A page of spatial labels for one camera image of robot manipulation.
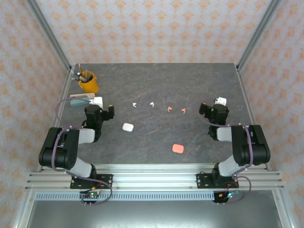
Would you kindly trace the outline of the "blue and cream stapler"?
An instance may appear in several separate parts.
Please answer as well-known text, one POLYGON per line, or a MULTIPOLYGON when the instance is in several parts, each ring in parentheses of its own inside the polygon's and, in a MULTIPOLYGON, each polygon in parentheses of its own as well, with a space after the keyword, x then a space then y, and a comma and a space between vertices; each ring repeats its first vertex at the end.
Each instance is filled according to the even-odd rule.
MULTIPOLYGON (((70 95, 70 98, 80 98, 80 99, 88 101, 90 99, 94 99, 95 94, 94 93, 74 94, 74 95, 70 95)), ((79 107, 79 106, 88 105, 88 102, 83 101, 83 100, 71 100, 70 105, 72 107, 79 107)))

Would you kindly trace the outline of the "yellow pen cup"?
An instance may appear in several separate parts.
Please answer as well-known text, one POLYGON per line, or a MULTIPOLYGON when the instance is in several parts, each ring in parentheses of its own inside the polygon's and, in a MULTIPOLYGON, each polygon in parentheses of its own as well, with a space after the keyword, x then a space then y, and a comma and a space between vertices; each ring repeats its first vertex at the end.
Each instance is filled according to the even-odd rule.
POLYGON ((83 89, 83 91, 85 93, 94 93, 96 94, 99 91, 99 85, 97 82, 97 78, 95 76, 95 74, 91 71, 89 71, 90 73, 90 78, 86 83, 83 83, 82 81, 78 82, 78 85, 80 86, 81 89, 83 89))

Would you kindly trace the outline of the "grey metal shelf panel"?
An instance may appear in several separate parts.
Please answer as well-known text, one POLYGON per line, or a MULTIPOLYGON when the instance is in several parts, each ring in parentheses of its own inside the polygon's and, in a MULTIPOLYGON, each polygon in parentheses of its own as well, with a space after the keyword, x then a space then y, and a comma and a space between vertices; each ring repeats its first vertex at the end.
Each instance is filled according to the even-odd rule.
POLYGON ((37 201, 27 228, 282 228, 276 206, 263 200, 216 206, 210 201, 37 201))

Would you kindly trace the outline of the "aluminium table side rail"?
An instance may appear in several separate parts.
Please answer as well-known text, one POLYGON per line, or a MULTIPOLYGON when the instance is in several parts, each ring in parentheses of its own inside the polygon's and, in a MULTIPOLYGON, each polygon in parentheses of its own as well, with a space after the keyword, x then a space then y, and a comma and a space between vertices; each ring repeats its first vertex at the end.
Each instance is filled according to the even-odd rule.
MULTIPOLYGON (((246 108, 247 108, 247 112, 248 112, 249 119, 250 119, 250 124, 249 125, 255 125, 256 123, 255 123, 253 113, 252 113, 252 110, 251 110, 251 107, 250 107, 250 104, 249 104, 249 99, 248 99, 247 93, 245 91, 245 86, 244 86, 244 83, 243 83, 243 80, 242 80, 242 77, 241 77, 241 73, 238 71, 237 66, 235 66, 235 71, 236 71, 236 74, 237 74, 237 77, 238 77, 238 80, 239 80, 239 84, 240 84, 240 87, 241 87, 241 90, 242 90, 243 98, 244 98, 245 103, 246 103, 246 108)), ((264 165, 265 169, 267 171, 270 171, 270 169, 271 169, 270 166, 268 165, 268 162, 262 163, 260 165, 264 165)))
MULTIPOLYGON (((66 80, 65 80, 65 83, 62 87, 62 91, 61 91, 59 101, 62 100, 62 99, 67 98, 71 81, 72 81, 72 73, 70 71, 67 71, 66 80)), ((63 101, 58 108, 58 114, 57 115, 59 116, 59 118, 61 118, 61 116, 62 116, 64 107, 65 107, 65 101, 63 101)), ((59 126, 60 126, 60 121, 56 118, 56 115, 55 115, 51 127, 59 127, 59 126)))

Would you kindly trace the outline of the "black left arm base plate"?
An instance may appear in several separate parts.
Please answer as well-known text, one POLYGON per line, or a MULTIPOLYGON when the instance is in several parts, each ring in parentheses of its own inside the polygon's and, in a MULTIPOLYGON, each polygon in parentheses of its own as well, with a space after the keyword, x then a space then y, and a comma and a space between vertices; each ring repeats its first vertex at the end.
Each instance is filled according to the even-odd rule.
MULTIPOLYGON (((112 186, 112 183, 113 183, 113 175, 112 174, 97 174, 94 179, 106 182, 110 186, 112 186)), ((104 184, 101 184, 99 182, 88 181, 88 180, 72 177, 72 180, 71 180, 71 183, 70 183, 70 188, 71 189, 88 190, 88 189, 91 189, 92 187, 95 187, 96 189, 97 188, 109 189, 107 186, 105 186, 104 184)))

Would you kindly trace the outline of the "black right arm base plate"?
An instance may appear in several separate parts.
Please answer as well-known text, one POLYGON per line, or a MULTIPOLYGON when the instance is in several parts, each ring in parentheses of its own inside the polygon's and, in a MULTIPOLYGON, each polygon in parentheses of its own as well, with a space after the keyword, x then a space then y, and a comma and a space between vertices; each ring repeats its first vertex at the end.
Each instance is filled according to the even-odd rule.
POLYGON ((234 184, 231 177, 217 176, 212 173, 196 174, 196 184, 198 189, 226 189, 229 184, 234 184))

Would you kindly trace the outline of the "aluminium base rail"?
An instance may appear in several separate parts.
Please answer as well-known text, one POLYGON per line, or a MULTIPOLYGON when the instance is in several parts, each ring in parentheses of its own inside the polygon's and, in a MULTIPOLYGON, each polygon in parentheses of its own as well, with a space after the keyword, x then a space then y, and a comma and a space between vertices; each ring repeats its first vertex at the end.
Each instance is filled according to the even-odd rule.
MULTIPOLYGON (((112 187, 117 191, 197 191, 196 174, 211 172, 213 164, 97 164, 96 171, 112 174, 112 187)), ((240 173, 241 190, 284 190, 286 182, 278 171, 269 171, 266 165, 252 166, 240 173)), ((26 183, 27 190, 68 190, 71 177, 63 172, 42 168, 32 172, 26 183)))

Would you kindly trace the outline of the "aluminium frame post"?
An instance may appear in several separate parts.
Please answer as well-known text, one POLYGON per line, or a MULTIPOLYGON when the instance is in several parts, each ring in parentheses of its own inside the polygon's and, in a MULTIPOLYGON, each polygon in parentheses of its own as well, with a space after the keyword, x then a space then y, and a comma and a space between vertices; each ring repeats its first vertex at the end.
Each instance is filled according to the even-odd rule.
POLYGON ((55 53, 57 54, 61 64, 65 68, 65 70, 70 71, 71 65, 64 54, 57 38, 55 37, 49 23, 47 22, 42 10, 40 9, 38 3, 36 0, 25 0, 27 5, 29 6, 30 10, 32 11, 34 17, 38 21, 38 24, 40 25, 41 29, 45 33, 48 41, 50 42, 52 48, 54 49, 55 53))
POLYGON ((277 8, 281 4, 282 0, 271 0, 269 6, 267 7, 264 15, 262 16, 253 36, 251 37, 245 51, 243 52, 239 62, 236 64, 236 70, 241 72, 245 67, 246 62, 249 60, 250 56, 254 52, 256 45, 261 39, 263 33, 265 32, 268 24, 276 13, 277 8))

